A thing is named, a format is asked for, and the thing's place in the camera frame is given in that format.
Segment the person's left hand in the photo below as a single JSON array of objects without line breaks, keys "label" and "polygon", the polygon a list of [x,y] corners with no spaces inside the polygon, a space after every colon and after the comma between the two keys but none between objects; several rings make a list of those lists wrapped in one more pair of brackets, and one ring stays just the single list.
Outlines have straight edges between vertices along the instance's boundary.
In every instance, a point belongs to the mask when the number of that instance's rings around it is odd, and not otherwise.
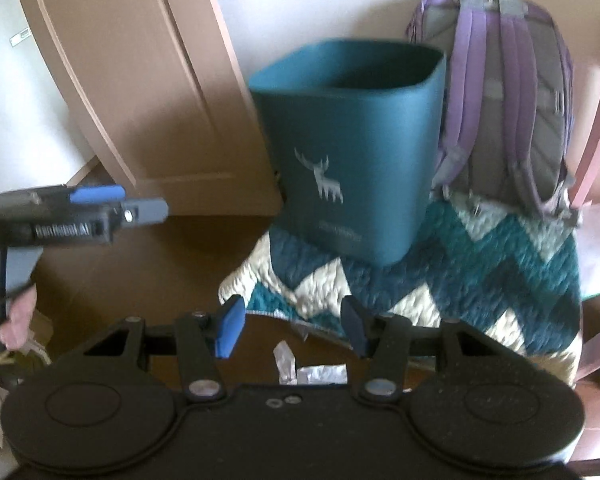
[{"label": "person's left hand", "polygon": [[31,284],[10,300],[7,318],[0,325],[0,343],[7,350],[19,350],[27,342],[37,299],[38,290]]}]

